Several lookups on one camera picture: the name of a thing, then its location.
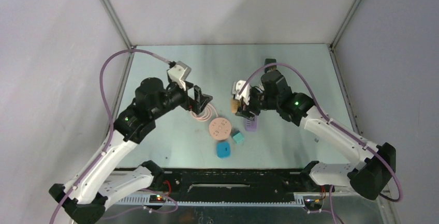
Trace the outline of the beige cube socket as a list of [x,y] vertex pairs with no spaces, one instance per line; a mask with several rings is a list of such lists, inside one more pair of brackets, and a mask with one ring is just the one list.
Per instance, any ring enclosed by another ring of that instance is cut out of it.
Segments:
[[230,101],[230,109],[233,114],[236,114],[238,112],[239,106],[240,106],[240,101],[236,99],[232,99]]

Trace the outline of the purple power strip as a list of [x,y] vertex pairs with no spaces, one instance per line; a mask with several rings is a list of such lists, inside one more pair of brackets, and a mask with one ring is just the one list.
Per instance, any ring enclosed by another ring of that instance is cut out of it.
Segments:
[[244,129],[247,132],[256,132],[257,131],[257,116],[255,116],[252,120],[244,119]]

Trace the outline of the dark green cube socket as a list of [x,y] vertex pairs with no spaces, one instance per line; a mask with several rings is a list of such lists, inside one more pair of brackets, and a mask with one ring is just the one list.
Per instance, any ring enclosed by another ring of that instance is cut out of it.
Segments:
[[264,65],[265,65],[264,71],[267,72],[267,71],[276,70],[277,69],[276,63],[277,63],[276,59],[266,58],[265,63],[264,63]]

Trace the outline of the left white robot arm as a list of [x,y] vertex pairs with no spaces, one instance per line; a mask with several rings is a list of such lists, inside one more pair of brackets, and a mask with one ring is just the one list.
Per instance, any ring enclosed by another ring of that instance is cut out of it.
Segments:
[[163,170],[153,161],[139,165],[123,178],[106,183],[120,161],[156,127],[156,120],[177,107],[200,114],[212,101],[211,95],[190,82],[180,87],[170,80],[143,80],[131,104],[111,123],[108,135],[86,166],[65,184],[53,184],[49,194],[58,203],[50,219],[65,213],[76,223],[97,223],[107,209],[140,189],[158,191],[164,184]]

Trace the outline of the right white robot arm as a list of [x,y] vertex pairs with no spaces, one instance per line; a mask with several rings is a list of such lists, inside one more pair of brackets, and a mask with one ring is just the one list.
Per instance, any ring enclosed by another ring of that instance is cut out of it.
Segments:
[[391,144],[378,145],[347,130],[320,111],[310,96],[293,92],[278,70],[264,73],[261,83],[262,87],[249,86],[244,80],[233,83],[235,115],[252,121],[261,111],[274,110],[283,120],[333,145],[348,160],[346,164],[311,161],[301,172],[304,190],[314,192],[329,185],[350,187],[369,200],[382,194],[396,171],[396,149]]

